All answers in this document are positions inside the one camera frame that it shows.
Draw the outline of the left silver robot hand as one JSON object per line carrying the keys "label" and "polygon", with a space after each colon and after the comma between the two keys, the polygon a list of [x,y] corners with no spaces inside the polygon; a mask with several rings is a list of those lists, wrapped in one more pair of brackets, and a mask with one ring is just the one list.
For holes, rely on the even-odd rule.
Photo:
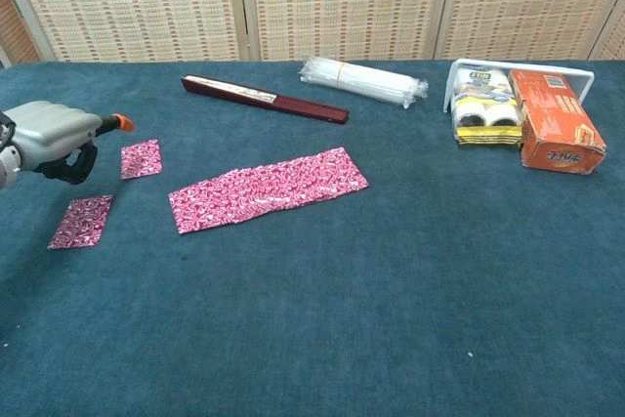
{"label": "left silver robot hand", "polygon": [[94,139],[131,132],[133,121],[118,113],[101,117],[48,101],[22,104],[1,113],[1,188],[22,172],[79,185],[89,177],[98,149]]}

